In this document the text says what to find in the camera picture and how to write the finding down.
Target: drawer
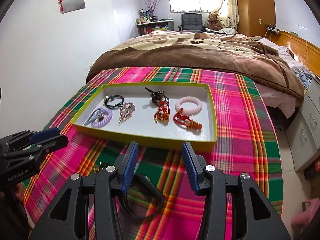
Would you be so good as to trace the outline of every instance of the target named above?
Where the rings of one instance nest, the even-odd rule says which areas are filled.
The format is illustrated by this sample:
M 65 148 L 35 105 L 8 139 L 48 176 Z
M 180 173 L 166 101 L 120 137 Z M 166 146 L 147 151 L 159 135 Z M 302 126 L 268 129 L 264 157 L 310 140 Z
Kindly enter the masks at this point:
M 300 106 L 300 112 L 302 113 L 307 125 L 311 131 L 313 140 L 316 143 L 317 149 L 320 149 L 320 113 L 311 99 L 306 95 L 303 100 L 303 104 Z
M 295 171 L 307 168 L 318 157 L 318 150 L 300 111 L 285 133 L 290 145 Z
M 307 95 L 320 112 L 320 85 L 314 79 L 312 79 Z

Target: blue gripper pad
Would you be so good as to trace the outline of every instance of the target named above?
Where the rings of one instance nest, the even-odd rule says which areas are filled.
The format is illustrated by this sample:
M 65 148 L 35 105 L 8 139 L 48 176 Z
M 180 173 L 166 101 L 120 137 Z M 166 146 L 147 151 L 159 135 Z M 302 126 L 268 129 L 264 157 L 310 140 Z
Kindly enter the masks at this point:
M 122 177 L 123 181 L 122 181 L 122 187 L 121 187 L 122 194 L 125 194 L 130 188 L 134 169 L 136 167 L 137 160 L 138 160 L 138 152 L 139 152 L 138 144 L 136 142 L 131 142 L 129 144 L 127 152 L 125 153 L 125 159 L 127 155 L 129 155 L 129 159 L 128 159 L 128 162 L 126 163 L 126 167 L 124 168 L 124 172 L 123 172 L 123 177 Z
M 197 195 L 200 190 L 199 183 L 198 183 L 198 175 L 196 173 L 196 167 L 191 159 L 190 153 L 185 143 L 182 145 L 182 159 L 188 174 L 188 179 L 189 179 L 191 189 Z
M 35 143 L 39 143 L 39 142 L 48 140 L 50 138 L 56 137 L 58 135 L 60 135 L 59 128 L 53 127 L 53 128 L 48 129 L 48 130 L 44 130 L 44 131 L 41 131 L 41 132 L 34 133 L 30 137 L 29 141 L 31 143 L 35 144 Z

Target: tile floor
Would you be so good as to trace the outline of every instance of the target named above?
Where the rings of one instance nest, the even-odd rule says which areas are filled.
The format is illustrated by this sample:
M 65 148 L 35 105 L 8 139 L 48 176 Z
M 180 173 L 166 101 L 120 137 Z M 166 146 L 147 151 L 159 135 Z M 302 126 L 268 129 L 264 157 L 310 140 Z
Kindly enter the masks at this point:
M 304 179 L 303 173 L 294 171 L 290 147 L 284 130 L 276 129 L 282 163 L 284 183 L 284 206 L 282 221 L 285 224 L 291 239 L 297 235 L 291 228 L 290 221 L 294 215 L 302 212 L 302 201 L 310 199 L 310 181 Z

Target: plaid tablecloth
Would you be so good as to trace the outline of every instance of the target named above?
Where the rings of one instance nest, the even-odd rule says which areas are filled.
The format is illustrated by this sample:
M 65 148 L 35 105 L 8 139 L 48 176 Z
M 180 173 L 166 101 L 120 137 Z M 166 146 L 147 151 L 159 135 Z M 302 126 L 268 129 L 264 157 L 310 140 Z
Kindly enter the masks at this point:
M 126 151 L 127 145 L 122 143 L 75 131 L 69 121 L 84 102 L 102 84 L 154 81 L 209 84 L 216 106 L 218 141 L 211 153 L 198 154 L 225 173 L 251 174 L 281 214 L 283 182 L 276 135 L 266 107 L 249 78 L 201 69 L 128 67 L 99 73 L 45 127 L 58 127 L 68 136 L 69 144 L 48 155 L 41 172 L 24 182 L 24 204 L 35 223 L 71 174 L 89 175 L 100 162 L 113 163 L 119 153 Z M 194 240 L 202 219 L 204 198 L 196 197 L 191 190 L 181 152 L 139 146 L 136 173 L 144 173 L 151 179 L 163 192 L 166 204 L 152 221 L 143 223 L 119 212 L 124 239 Z M 93 239 L 94 212 L 90 207 L 90 239 Z M 152 207 L 147 205 L 146 212 Z M 231 220 L 228 197 L 226 239 L 231 238 Z

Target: gray chair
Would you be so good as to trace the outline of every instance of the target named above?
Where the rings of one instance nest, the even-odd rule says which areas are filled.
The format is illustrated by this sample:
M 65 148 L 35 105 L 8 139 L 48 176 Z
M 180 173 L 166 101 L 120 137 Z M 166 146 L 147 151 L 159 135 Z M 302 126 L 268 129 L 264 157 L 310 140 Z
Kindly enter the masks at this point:
M 179 31 L 202 33 L 205 32 L 205 27 L 202 24 L 201 13 L 182 13 L 181 25 L 178 26 Z

